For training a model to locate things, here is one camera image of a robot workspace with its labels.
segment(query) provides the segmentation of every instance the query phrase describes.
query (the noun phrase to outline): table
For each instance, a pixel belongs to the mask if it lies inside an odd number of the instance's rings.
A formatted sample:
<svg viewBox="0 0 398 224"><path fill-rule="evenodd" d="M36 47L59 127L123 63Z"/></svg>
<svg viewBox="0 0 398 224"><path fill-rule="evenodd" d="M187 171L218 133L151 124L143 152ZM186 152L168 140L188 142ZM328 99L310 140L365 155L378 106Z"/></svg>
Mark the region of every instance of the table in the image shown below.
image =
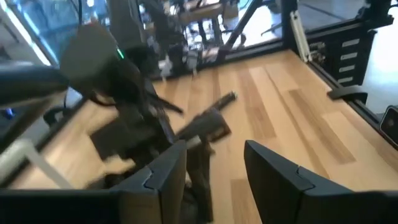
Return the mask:
<svg viewBox="0 0 398 224"><path fill-rule="evenodd" d="M331 101L330 88L291 51L227 64L195 77L154 84L157 93L186 111L170 113L181 128L227 94L237 102L223 111L232 135L213 145L211 188L215 223L261 223L246 177L244 141L253 139L317 174L355 190L397 190L398 152L344 101ZM87 103L46 147L45 157L74 187L82 188L106 170L124 170L132 161L103 163L88 133L116 115ZM13 189L54 188L29 167Z"/></svg>

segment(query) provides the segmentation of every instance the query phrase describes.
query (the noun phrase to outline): desk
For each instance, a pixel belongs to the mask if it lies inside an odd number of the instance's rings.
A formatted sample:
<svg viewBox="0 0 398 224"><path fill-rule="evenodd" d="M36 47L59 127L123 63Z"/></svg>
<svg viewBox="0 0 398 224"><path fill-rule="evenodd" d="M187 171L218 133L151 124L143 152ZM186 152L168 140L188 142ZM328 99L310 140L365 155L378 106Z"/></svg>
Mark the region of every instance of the desk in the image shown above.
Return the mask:
<svg viewBox="0 0 398 224"><path fill-rule="evenodd" d="M330 88L292 52L279 52L155 83L160 96L187 112L170 113L181 128L220 96L233 90L237 102L223 111L233 134L213 147L211 188L215 223L260 223L243 161L244 141L253 139L295 163L352 190L398 189L398 152L344 101L326 97ZM87 133L115 116L87 103L51 142L45 156L76 187L105 170L132 162L103 164ZM12 188L53 188L30 167Z"/></svg>

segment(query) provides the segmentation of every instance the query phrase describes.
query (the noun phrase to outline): green led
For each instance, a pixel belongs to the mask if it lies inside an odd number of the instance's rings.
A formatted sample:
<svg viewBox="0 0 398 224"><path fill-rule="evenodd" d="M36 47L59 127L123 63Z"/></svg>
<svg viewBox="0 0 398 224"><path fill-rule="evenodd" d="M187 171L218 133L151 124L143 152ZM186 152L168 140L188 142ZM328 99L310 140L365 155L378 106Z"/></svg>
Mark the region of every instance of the green led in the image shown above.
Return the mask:
<svg viewBox="0 0 398 224"><path fill-rule="evenodd" d="M118 53L119 53L120 57L121 57L122 59L124 59L124 55L123 55L123 53L122 53L122 51L121 51L120 49L118 49Z"/></svg>

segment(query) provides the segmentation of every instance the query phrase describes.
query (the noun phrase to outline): green light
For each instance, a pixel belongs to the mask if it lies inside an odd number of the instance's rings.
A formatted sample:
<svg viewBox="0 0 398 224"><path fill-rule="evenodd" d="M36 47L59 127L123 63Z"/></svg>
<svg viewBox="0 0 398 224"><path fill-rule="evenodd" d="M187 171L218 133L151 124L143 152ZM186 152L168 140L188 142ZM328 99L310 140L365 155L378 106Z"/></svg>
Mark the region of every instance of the green light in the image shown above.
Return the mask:
<svg viewBox="0 0 398 224"><path fill-rule="evenodd" d="M123 53L122 53L122 51L121 51L120 49L118 49L118 53L119 53L120 57L121 57L122 59L124 59L124 55L123 55Z"/></svg>

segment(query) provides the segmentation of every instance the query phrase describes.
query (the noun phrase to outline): black bracket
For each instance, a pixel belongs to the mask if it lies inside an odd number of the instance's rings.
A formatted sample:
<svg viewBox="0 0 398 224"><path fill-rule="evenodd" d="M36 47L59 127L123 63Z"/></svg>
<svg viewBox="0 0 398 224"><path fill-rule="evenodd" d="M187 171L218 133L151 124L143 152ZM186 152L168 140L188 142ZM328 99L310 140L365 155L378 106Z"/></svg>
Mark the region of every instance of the black bracket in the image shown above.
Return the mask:
<svg viewBox="0 0 398 224"><path fill-rule="evenodd" d="M366 104L366 100L368 99L368 93L366 93L359 85L337 88L335 90L329 91L328 96L332 100L359 100L364 104Z"/></svg>

